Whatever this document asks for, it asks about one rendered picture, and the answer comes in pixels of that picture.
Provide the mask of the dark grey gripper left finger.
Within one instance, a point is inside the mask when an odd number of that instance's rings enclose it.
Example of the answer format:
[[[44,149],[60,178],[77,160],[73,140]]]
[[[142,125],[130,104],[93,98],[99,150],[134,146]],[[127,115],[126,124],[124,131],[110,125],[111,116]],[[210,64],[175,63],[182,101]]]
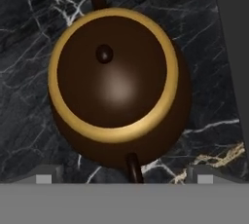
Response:
[[[62,182],[63,166],[40,165],[25,175],[8,179],[8,183],[56,184]]]

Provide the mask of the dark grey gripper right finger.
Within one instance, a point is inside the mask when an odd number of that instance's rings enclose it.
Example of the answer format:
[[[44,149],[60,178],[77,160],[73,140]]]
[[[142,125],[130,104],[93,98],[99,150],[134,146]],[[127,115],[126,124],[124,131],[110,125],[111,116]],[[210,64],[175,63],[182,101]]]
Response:
[[[192,184],[219,184],[237,183],[244,184],[244,181],[230,175],[224,175],[216,168],[207,165],[188,166],[187,182]]]

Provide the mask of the brown teapot with gold rim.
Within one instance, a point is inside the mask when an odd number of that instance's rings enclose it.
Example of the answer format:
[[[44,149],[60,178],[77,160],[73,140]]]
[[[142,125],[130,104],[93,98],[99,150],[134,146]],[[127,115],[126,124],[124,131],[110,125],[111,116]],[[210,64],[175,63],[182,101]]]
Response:
[[[48,89],[60,133],[86,158],[143,180],[166,153],[191,109],[188,66],[153,20],[91,0],[93,10],[60,36]]]

